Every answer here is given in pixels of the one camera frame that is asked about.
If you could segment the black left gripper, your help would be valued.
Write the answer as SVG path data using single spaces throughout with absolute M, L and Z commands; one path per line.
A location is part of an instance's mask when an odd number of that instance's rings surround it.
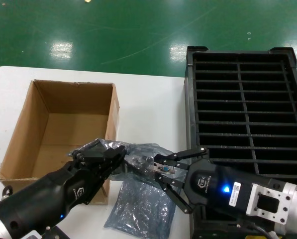
M 107 205 L 110 176 L 123 173 L 125 146 L 105 151 L 74 150 L 79 162 L 70 161 L 57 171 L 0 201 L 0 236 L 42 233 L 61 222 L 78 204 Z

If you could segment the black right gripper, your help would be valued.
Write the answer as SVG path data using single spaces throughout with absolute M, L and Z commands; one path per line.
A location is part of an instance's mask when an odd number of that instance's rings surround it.
M 163 167 L 172 166 L 188 170 L 185 184 L 155 173 L 155 181 L 161 189 L 185 214 L 191 214 L 191 207 L 173 187 L 183 189 L 192 205 L 205 205 L 225 214 L 245 214 L 252 184 L 256 174 L 239 171 L 233 167 L 212 164 L 206 159 L 194 162 L 190 166 L 181 160 L 208 155 L 205 147 L 184 150 L 167 156 L 157 154 L 154 163 Z

